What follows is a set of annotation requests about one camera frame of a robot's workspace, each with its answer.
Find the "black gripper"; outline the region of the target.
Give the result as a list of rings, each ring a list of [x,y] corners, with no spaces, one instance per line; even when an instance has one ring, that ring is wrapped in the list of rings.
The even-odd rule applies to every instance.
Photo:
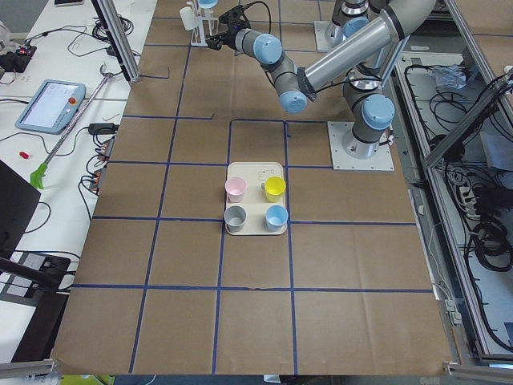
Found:
[[[236,37],[239,33],[240,28],[236,27],[235,29],[227,30],[218,34],[207,35],[207,47],[212,50],[219,51],[222,46],[228,46],[234,51],[238,51],[239,48],[236,46]]]

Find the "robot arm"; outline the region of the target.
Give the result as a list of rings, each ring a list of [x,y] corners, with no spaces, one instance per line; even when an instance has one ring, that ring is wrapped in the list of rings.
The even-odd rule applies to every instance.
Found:
[[[415,32],[434,5],[433,1],[391,1],[374,19],[307,67],[297,66],[283,51],[277,37],[252,29],[244,6],[235,6],[219,17],[226,29],[209,35],[207,46],[217,51],[228,46],[255,59],[272,83],[282,108],[297,114],[337,77],[344,75],[346,81],[352,83],[351,70]],[[365,93],[351,87],[345,87],[344,96],[356,108],[356,121],[351,131],[343,136],[342,147],[349,156],[367,160],[375,155],[383,132],[392,123],[394,104],[380,93]]]
[[[377,1],[336,1],[331,20],[325,30],[325,38],[331,46],[342,43],[367,25],[381,11]]]

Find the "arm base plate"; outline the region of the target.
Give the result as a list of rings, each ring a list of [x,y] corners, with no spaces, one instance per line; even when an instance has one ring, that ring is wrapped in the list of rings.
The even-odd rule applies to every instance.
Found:
[[[332,22],[315,21],[314,33],[318,52],[327,52],[342,41],[342,28]]]
[[[361,144],[353,135],[353,122],[328,121],[332,166],[338,171],[392,172],[390,146]]]

